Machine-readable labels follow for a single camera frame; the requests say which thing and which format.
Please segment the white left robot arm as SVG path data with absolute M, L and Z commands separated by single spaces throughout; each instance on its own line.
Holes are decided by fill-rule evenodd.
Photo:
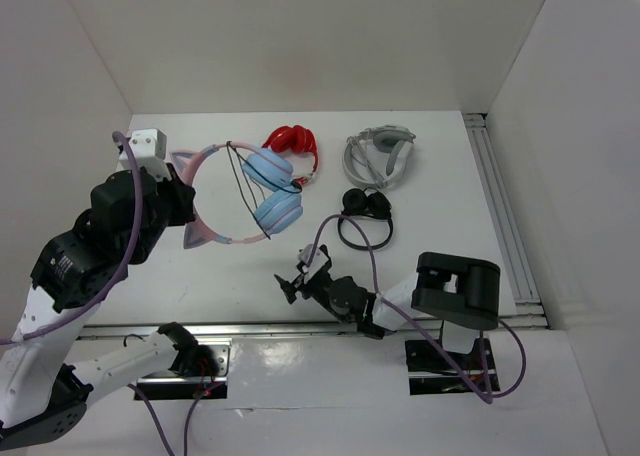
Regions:
M 67 355 L 110 290 L 144 263 L 168 227 L 195 219 L 194 189 L 172 164 L 110 175 L 73 227 L 52 238 L 31 272 L 27 303 L 1 358 L 1 448 L 46 444 L 75 427 L 98 400 L 158 371 L 214 376 L 211 350 L 181 324 L 81 363 Z

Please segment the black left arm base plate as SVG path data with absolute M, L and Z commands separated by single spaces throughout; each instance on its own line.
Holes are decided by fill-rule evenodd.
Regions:
M 150 401 L 223 400 L 228 395 L 230 339 L 205 339 L 204 355 L 186 370 L 157 371 L 139 378 L 135 386 Z

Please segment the black on-ear headphones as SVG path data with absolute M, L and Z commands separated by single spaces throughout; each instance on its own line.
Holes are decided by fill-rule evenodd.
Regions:
M 374 188 L 349 189 L 342 196 L 341 214 L 385 222 L 388 228 L 386 238 L 377 244 L 372 244 L 371 248 L 374 251 L 380 250 L 390 243 L 394 234 L 392 205 L 380 190 Z

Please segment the red headphones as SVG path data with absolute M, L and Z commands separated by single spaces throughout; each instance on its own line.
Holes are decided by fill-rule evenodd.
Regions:
M 313 157 L 311 171 L 305 175 L 296 176 L 294 180 L 300 186 L 306 186 L 313 180 L 319 167 L 319 153 L 316 138 L 310 129 L 301 125 L 280 126 L 271 132 L 261 147 L 278 154 L 290 151 L 295 155 L 311 155 Z

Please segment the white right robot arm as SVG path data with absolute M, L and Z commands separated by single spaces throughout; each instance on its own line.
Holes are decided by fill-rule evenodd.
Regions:
M 324 245 L 306 246 L 298 255 L 292 280 L 275 277 L 288 303 L 312 299 L 342 324 L 381 339 L 410 320 L 427 315 L 443 323 L 436 355 L 448 368 L 469 359 L 482 332 L 498 327 L 500 268 L 489 261 L 424 252 L 416 272 L 375 293 L 353 277 L 333 278 Z

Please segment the white grey gaming headset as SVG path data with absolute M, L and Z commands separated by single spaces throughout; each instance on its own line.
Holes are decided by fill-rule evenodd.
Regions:
M 366 128 L 346 138 L 343 171 L 355 186 L 388 189 L 403 178 L 415 142 L 416 135 L 403 126 Z

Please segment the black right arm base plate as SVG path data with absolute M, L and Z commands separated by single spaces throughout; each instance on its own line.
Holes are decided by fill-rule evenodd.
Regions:
M 404 345 L 412 396 L 472 393 L 459 374 L 426 340 L 406 340 Z M 499 392 L 495 360 L 487 338 L 484 339 L 484 349 L 487 370 L 482 367 L 479 338 L 474 341 L 469 354 L 449 352 L 449 356 L 481 391 L 487 391 L 485 378 L 488 377 L 492 391 Z

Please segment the aluminium table edge rail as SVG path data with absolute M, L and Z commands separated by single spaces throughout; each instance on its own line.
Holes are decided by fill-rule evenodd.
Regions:
M 525 315 L 506 318 L 507 324 L 513 329 L 542 330 L 549 329 L 546 317 L 541 315 Z M 419 323 L 429 331 L 439 331 L 441 323 L 435 320 L 423 320 Z M 355 326 L 340 323 L 281 323 L 281 324 L 229 324 L 229 325 L 186 325 L 186 330 L 197 338 L 283 338 L 309 337 L 329 335 L 356 335 Z M 158 329 L 157 326 L 86 326 L 78 340 L 120 340 L 130 334 L 147 336 Z

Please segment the pink blue cat-ear headphones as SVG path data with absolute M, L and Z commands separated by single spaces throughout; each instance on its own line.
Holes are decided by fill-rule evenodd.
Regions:
M 303 214 L 302 186 L 293 175 L 292 164 L 270 149 L 228 141 L 207 146 L 198 152 L 174 150 L 170 153 L 170 159 L 181 181 L 191 186 L 203 163 L 221 150 L 232 162 L 240 162 L 239 168 L 232 169 L 236 179 L 244 179 L 247 185 L 258 185 L 270 192 L 264 201 L 255 202 L 249 207 L 259 233 L 234 239 L 214 231 L 200 216 L 196 216 L 185 226 L 185 249 L 195 249 L 211 242 L 223 245 L 254 244 L 283 232 Z

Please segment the aluminium side rail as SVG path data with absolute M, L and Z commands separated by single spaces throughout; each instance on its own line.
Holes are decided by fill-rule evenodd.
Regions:
M 463 115 L 463 121 L 506 265 L 506 279 L 516 306 L 516 318 L 541 320 L 541 323 L 527 322 L 525 326 L 547 326 L 544 306 L 491 145 L 486 116 L 467 113 Z

